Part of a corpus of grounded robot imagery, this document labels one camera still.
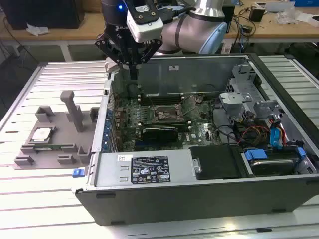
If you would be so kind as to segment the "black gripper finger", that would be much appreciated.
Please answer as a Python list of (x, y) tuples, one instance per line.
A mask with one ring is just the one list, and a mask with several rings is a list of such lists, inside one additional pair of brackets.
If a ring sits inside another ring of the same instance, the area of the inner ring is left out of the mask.
[(111, 39), (105, 33), (98, 35), (95, 46), (103, 53), (110, 57), (115, 63), (126, 66), (128, 68), (130, 77), (134, 79), (134, 64), (132, 63), (132, 56), (129, 53), (128, 45), (124, 37), (120, 34)]
[(144, 43), (134, 43), (134, 80), (138, 78), (138, 68), (148, 62), (162, 45), (161, 39), (153, 39)]

